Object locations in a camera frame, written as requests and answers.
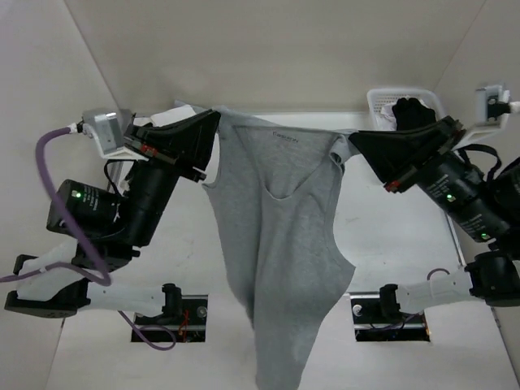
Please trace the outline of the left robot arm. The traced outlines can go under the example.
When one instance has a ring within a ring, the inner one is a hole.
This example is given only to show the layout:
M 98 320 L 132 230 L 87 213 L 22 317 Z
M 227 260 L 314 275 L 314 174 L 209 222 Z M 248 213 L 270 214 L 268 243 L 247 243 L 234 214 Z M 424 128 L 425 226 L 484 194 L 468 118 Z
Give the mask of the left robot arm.
M 44 149 L 57 132 L 37 142 L 37 168 L 51 199 L 46 227 L 65 241 L 39 257 L 18 256 L 11 275 L 16 289 L 6 296 L 6 310 L 46 319 L 87 309 L 132 311 L 161 324 L 180 319 L 179 287 L 116 285 L 111 273 L 151 242 L 178 180 L 206 178 L 220 115 L 204 110 L 163 126 L 138 125 L 134 119 L 130 110 L 88 110 L 65 129 L 93 139 L 107 163 L 131 163 L 123 189 L 75 180 L 54 187 Z

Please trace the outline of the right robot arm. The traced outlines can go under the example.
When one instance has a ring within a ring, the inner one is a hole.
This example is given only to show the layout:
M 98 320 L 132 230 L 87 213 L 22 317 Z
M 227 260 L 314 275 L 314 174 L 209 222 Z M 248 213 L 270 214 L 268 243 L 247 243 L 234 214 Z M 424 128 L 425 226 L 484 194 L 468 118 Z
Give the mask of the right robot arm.
M 446 116 L 424 128 L 349 136 L 388 192 L 418 186 L 473 241 L 489 248 L 448 275 L 383 286 L 376 309 L 386 321 L 459 301 L 519 304 L 519 162 L 507 167 L 497 162 L 483 174 L 468 152 L 496 151 L 486 145 L 459 147 L 465 134 L 459 121 Z

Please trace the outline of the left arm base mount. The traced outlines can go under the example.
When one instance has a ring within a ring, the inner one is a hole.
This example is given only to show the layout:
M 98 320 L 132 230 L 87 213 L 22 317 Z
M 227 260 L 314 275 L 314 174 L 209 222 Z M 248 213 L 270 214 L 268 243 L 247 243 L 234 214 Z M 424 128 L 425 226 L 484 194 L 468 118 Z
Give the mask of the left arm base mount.
M 164 318 L 162 315 L 154 318 L 135 317 L 133 322 L 148 341 L 160 346 L 173 341 L 160 326 L 170 331 L 177 343 L 204 343 L 208 302 L 207 295 L 186 295 L 182 297 L 180 315 L 174 318 Z

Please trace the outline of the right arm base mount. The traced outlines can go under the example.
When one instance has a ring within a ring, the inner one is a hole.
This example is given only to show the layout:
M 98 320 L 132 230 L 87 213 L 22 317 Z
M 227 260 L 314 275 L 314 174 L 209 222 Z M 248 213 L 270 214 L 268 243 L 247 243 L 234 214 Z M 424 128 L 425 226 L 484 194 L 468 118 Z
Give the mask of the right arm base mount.
M 377 292 L 349 295 L 353 332 L 357 342 L 430 342 L 426 316 L 421 314 L 383 314 Z

